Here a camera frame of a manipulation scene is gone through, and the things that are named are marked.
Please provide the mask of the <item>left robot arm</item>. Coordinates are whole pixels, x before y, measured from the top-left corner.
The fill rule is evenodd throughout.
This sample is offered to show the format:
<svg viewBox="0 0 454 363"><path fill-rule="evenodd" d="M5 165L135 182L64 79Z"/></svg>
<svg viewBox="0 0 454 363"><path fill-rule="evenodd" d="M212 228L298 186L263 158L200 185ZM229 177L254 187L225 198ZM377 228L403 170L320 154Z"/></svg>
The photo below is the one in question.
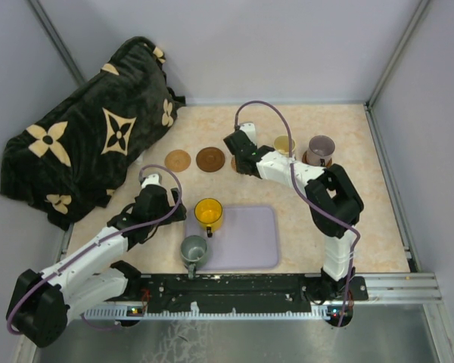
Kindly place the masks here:
<svg viewBox="0 0 454 363"><path fill-rule="evenodd" d="M7 329L38 347L51 345L74 319L109 299L132 300L142 291L141 272L120 257L144 244L161 225L186 218L182 188L161 185L159 174L141 180L141 191L86 245L56 264L17 279Z"/></svg>

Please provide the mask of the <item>light brown wooden coaster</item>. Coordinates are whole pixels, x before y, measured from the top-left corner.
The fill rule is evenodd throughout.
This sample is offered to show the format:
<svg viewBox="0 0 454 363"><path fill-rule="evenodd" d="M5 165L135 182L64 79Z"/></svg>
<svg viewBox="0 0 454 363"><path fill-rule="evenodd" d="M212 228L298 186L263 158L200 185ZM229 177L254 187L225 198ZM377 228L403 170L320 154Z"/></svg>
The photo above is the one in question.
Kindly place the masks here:
<svg viewBox="0 0 454 363"><path fill-rule="evenodd" d="M309 161L307 159L307 152L305 151L303 156L302 156L302 162L305 163L305 164L309 164ZM328 164L326 165L326 167L330 167L333 163L333 159L330 159Z"/></svg>

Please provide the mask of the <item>purple translucent mug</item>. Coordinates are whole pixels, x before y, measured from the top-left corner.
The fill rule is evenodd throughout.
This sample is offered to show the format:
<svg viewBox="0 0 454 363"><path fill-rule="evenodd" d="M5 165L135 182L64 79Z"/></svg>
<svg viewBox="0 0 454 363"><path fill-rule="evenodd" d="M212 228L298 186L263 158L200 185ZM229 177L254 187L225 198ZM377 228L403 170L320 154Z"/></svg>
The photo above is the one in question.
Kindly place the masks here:
<svg viewBox="0 0 454 363"><path fill-rule="evenodd" d="M317 135L309 141L306 160L312 166L327 166L335 151L334 141L326 135Z"/></svg>

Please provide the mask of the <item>woven rattan coaster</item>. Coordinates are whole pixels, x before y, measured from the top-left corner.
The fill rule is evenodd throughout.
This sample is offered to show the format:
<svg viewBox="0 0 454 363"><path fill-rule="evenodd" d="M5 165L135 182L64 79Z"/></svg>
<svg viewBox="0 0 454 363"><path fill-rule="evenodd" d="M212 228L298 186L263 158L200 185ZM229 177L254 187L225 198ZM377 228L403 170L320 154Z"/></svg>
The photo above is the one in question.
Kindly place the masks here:
<svg viewBox="0 0 454 363"><path fill-rule="evenodd" d="M191 157L185 150L173 150L166 155L164 164L173 172L182 172L191 165Z"/></svg>
<svg viewBox="0 0 454 363"><path fill-rule="evenodd" d="M235 158L234 157L231 158L231 167L232 167L232 169L235 172L237 172L237 166L236 166L236 162L235 162Z"/></svg>

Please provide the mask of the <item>grey green mug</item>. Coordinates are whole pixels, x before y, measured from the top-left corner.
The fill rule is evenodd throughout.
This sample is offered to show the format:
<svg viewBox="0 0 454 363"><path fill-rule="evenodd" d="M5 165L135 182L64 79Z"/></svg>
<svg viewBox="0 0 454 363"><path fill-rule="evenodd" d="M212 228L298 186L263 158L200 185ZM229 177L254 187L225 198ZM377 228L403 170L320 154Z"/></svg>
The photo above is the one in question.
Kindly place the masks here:
<svg viewBox="0 0 454 363"><path fill-rule="evenodd" d="M196 271L205 265L209 259L209 253L207 241L203 237L192 235L183 240L180 246L180 256L188 271L189 280L193 280Z"/></svg>

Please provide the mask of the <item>dark brown wooden coaster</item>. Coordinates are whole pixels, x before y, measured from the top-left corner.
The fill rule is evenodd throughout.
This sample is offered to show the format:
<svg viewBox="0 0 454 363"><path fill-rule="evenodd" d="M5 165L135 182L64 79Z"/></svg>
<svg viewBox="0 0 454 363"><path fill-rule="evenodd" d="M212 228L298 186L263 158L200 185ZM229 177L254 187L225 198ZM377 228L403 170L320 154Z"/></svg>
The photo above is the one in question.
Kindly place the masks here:
<svg viewBox="0 0 454 363"><path fill-rule="evenodd" d="M196 164L203 172L217 172L225 164L225 154L217 147L205 147L196 156Z"/></svg>

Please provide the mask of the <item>yellow mug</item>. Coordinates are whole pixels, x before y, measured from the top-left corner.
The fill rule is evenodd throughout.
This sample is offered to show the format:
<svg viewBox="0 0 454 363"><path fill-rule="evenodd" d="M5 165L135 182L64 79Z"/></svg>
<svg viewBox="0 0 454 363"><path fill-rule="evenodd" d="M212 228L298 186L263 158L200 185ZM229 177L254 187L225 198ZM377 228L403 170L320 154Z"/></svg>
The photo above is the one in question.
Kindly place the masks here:
<svg viewBox="0 0 454 363"><path fill-rule="evenodd" d="M194 208L194 217L199 226L206 231L208 238L222 227L223 216L222 204L213 198L200 200Z"/></svg>

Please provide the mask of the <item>beige mug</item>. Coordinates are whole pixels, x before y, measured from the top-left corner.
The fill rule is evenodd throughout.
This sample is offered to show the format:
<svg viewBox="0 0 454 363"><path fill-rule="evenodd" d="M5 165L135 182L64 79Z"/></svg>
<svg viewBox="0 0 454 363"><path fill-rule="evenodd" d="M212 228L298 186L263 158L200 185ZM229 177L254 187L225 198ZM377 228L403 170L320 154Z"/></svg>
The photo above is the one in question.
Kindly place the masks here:
<svg viewBox="0 0 454 363"><path fill-rule="evenodd" d="M287 135L278 136L273 142L273 147L285 157L295 157L296 142Z"/></svg>

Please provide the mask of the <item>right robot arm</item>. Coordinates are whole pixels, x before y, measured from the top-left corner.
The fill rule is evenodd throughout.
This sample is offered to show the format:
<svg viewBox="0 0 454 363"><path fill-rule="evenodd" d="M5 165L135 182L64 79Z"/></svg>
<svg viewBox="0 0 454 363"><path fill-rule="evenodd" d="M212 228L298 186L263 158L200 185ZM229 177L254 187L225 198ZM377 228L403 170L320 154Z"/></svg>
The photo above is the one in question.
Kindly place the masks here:
<svg viewBox="0 0 454 363"><path fill-rule="evenodd" d="M347 275L353 268L355 229L364 204L342 166L310 166L284 156L274 148L256 144L253 123L235 128L224 138L240 174L278 182L295 190L308 203L315 226L325 236L322 273L324 293L340 299L350 289Z"/></svg>

